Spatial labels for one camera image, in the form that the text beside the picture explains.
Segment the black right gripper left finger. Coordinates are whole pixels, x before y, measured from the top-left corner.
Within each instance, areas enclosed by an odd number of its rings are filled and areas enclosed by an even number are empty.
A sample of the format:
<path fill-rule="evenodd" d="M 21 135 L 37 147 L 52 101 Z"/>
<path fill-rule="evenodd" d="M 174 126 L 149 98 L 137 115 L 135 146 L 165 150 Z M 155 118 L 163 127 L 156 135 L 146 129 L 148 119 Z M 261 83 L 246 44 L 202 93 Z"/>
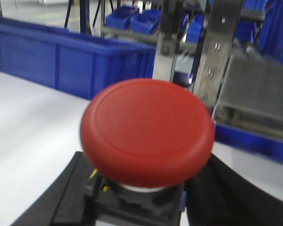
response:
<path fill-rule="evenodd" d="M 82 152 L 74 156 L 49 188 L 13 223 L 13 226 L 92 226 L 83 192 L 94 167 Z"/>

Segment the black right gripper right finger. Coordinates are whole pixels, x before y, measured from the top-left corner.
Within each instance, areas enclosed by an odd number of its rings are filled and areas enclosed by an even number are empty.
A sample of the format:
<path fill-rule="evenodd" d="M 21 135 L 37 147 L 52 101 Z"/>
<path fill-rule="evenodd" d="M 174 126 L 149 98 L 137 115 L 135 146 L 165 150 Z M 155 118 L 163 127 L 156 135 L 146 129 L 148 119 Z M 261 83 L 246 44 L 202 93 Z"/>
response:
<path fill-rule="evenodd" d="M 283 226 L 283 201 L 244 179 L 215 155 L 185 188 L 191 226 Z"/>

